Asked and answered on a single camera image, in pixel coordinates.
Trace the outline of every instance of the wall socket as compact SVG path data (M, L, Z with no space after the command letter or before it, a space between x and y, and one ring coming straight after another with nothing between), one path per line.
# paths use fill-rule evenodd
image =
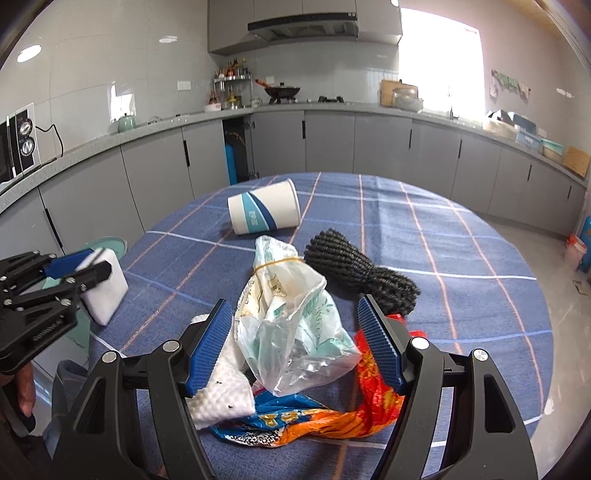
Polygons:
M181 90L190 90L191 89L191 80L179 80L177 82L177 89L180 92Z

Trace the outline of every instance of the black braided rope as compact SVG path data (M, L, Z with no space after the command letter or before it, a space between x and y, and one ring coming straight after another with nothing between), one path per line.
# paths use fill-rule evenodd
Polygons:
M415 282L389 268L376 266L346 237L330 228L306 246L306 263L325 277L332 277L357 293L373 295L385 315L406 317L421 291Z

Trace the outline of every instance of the blue plaid tablecloth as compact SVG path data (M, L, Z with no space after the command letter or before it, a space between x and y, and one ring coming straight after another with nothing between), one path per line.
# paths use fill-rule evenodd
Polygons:
M107 349L151 352L178 338L190 319L217 299L236 305L252 273L256 235L236 237L227 199L256 186L291 178L302 211L297 229L271 232L303 254L321 230L335 228L379 265L421 288L410 329L426 332L440 349L485 348L508 384L530 436L548 394L553 337L544 296L519 252L486 222L434 193L379 177L305 173L259 179L201 197L170 215L138 241L121 264L129 292L107 327L93 325L90 366ZM344 327L353 333L355 299L329 282ZM353 373L312 398L340 411L359 404ZM425 473L439 468L451 412L445 389ZM138 395L150 468L162 472L150 402ZM392 428L358 440L306 437L277 449L223 443L200 432L222 480L369 479Z

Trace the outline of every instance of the transparent plastic bag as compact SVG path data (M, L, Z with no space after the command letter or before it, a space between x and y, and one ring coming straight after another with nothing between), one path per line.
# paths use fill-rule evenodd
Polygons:
M352 370L361 354L326 279L292 245L266 235L256 239L254 269L238 302L235 338L264 387L281 397Z

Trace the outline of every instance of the range hood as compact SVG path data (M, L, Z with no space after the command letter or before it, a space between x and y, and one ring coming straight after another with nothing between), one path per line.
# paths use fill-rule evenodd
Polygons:
M298 38L359 36L357 13L292 15L248 24L248 31L268 42Z

